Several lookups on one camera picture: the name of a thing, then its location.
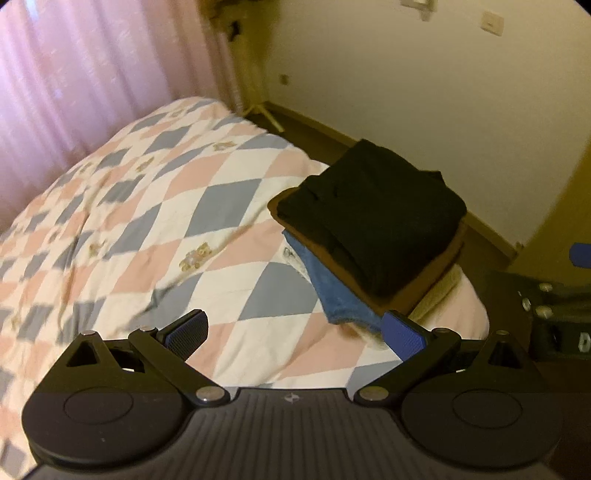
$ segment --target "sheer curtain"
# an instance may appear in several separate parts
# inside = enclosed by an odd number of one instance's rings
[[[195,0],[10,0],[0,10],[0,232],[117,130],[177,98],[241,108]]]

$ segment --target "blue folded garment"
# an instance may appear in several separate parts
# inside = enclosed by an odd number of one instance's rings
[[[356,322],[373,332],[381,330],[382,319],[350,291],[318,258],[288,231],[283,236],[308,271],[312,286],[330,323]]]

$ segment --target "light switch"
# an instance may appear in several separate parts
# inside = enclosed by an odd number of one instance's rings
[[[487,32],[501,36],[505,26],[505,19],[493,12],[484,12],[482,14],[482,23],[480,27]]]

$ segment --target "white wall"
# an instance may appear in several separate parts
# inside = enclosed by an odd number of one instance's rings
[[[399,1],[260,2],[269,99],[441,170],[527,242],[591,134],[591,17],[574,0],[439,0],[422,22]],[[485,9],[502,37],[480,29]]]

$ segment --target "wooden baseboard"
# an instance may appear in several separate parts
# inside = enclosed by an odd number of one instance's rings
[[[307,117],[302,113],[295,112],[289,108],[271,102],[266,102],[265,104],[270,111],[281,113],[289,118],[292,118],[293,120],[307,125],[308,127],[319,131],[320,133],[337,142],[342,143],[343,145],[346,145],[347,147],[352,147],[358,142],[358,140],[351,138],[348,135],[335,130],[334,128],[322,124],[317,120]],[[490,226],[480,220],[472,212],[467,213],[466,217],[464,218],[464,222],[468,227],[472,228],[472,230],[482,235],[490,243],[492,243],[492,245],[498,248],[499,251],[503,253],[503,255],[509,258],[509,260],[513,260],[517,256],[517,250],[515,247],[513,247],[513,245],[496,233]]]
[[[304,124],[307,127],[313,128],[314,130],[319,131],[321,134],[324,134],[327,137],[332,138],[333,140],[342,143],[343,145],[346,145],[347,147],[352,147],[358,142],[358,140],[355,140],[354,138],[342,134],[334,128],[328,127],[325,124],[321,124],[319,121],[314,120],[313,118],[305,116],[302,113],[298,113],[284,106],[276,105],[275,103],[271,102],[265,102],[265,106],[271,112],[278,112],[285,116],[288,116],[289,118],[293,118],[293,120],[297,120],[299,123]]]

